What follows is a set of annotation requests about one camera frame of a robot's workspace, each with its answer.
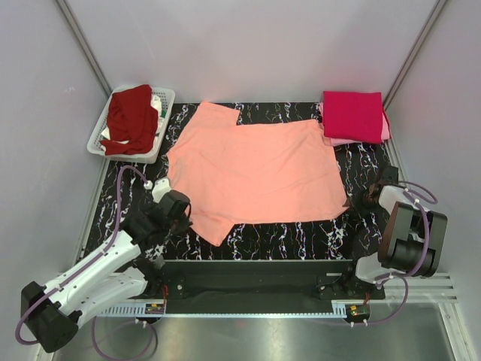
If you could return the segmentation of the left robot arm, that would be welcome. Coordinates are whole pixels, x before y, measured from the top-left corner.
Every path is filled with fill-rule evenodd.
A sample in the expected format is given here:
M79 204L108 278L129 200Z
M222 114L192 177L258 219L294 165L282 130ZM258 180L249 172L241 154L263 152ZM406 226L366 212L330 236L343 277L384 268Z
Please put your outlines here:
M152 298L165 291L160 266L145 257L156 241L186 231L191 202L168 190L148 208L116 225L111 237L66 272L44 285L32 281L21 291L19 343L26 326L33 344L54 353L92 318L137 296Z

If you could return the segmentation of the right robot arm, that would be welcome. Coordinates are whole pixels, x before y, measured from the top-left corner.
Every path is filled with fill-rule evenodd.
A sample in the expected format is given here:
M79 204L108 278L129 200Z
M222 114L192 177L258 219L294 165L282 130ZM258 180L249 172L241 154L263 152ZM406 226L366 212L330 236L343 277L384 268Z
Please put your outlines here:
M393 278L432 276L440 262L448 218L425 204L436 205L427 188L401 180L398 168L381 168L373 184L347 201L348 209L364 217L377 209L389 214L377 252L355 260L341 279L341 289L358 298Z

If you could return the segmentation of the salmon pink t shirt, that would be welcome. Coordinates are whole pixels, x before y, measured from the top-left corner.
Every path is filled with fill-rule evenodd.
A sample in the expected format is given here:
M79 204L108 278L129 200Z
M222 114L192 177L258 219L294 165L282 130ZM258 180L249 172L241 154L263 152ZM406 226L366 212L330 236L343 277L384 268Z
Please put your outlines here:
M191 201L194 232L220 246L236 224L333 220L346 210L317 120L240 125L239 116L202 102L167 152L168 179Z

